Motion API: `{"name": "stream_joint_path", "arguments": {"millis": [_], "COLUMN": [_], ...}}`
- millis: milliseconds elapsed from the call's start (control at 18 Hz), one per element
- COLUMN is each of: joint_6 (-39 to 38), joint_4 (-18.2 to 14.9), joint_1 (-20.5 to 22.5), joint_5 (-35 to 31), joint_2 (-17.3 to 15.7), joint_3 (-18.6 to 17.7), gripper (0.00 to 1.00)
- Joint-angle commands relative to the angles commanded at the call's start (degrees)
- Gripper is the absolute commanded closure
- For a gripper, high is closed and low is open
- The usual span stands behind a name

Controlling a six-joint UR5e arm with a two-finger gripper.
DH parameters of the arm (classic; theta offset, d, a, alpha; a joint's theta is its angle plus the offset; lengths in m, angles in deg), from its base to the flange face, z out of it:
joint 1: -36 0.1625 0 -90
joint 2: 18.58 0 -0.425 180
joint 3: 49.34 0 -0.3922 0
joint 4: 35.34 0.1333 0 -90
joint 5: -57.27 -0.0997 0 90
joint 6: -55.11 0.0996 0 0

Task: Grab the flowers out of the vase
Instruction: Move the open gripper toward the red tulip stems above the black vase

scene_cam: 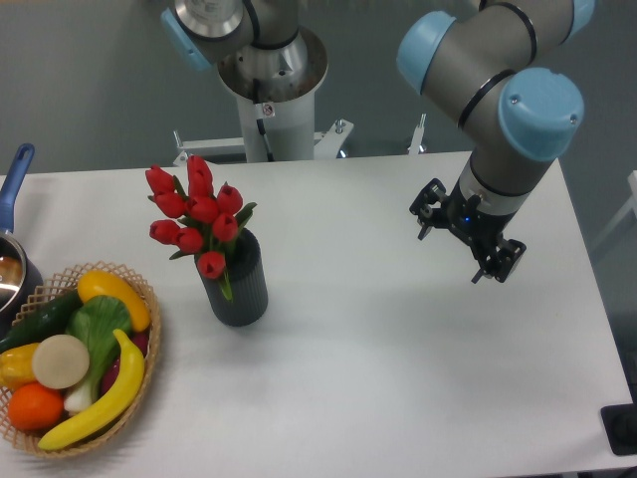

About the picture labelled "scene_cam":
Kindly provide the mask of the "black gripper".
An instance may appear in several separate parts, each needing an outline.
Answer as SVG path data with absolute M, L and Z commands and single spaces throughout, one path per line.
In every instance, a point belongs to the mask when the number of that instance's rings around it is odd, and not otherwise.
M 478 209 L 479 197 L 466 199 L 460 186 L 451 194 L 438 178 L 429 181 L 409 207 L 416 217 L 423 240 L 432 229 L 449 229 L 468 245 L 479 264 L 472 278 L 477 284 L 482 278 L 505 283 L 527 250 L 525 243 L 500 237 L 509 223 L 509 215 L 492 215 Z

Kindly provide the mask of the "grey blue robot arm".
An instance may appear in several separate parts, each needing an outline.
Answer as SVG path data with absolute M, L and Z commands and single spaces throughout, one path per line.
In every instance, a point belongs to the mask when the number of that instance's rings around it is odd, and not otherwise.
M 482 1 L 458 21 L 442 11 L 405 34 L 397 69 L 474 142 L 452 191 L 430 181 L 410 211 L 423 232 L 446 229 L 477 260 L 478 276 L 505 281 L 526 247 L 504 229 L 568 149 L 583 98 L 567 77 L 534 65 L 593 12 L 591 1 Z M 315 99 L 327 71 L 320 39 L 295 1 L 173 1 L 160 17 L 195 70 L 215 68 L 234 95 L 251 162 L 314 159 Z

